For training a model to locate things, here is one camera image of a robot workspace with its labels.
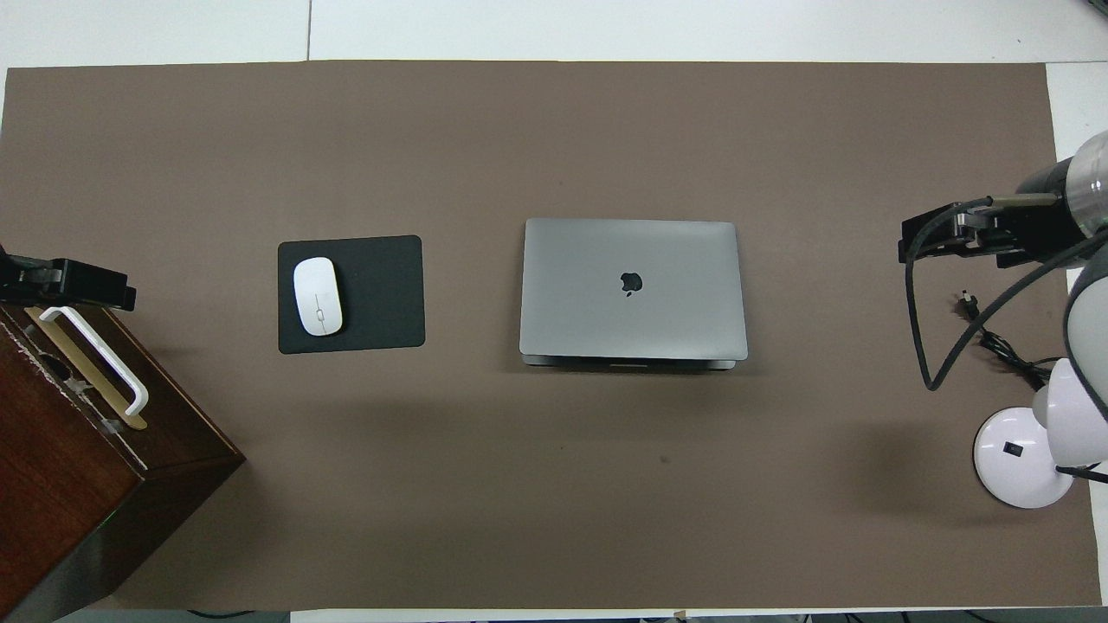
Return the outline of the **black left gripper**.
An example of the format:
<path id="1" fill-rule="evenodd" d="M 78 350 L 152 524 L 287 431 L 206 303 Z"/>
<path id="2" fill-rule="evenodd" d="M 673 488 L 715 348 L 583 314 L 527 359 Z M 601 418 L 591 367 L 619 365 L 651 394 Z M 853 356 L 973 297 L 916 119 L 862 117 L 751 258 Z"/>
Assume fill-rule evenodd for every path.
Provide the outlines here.
<path id="1" fill-rule="evenodd" d="M 57 299 L 99 306 L 121 312 L 134 312 L 136 289 L 129 284 L 126 273 L 110 270 L 88 263 L 63 263 L 28 259 L 9 254 L 1 247 L 1 302 L 35 305 Z"/>

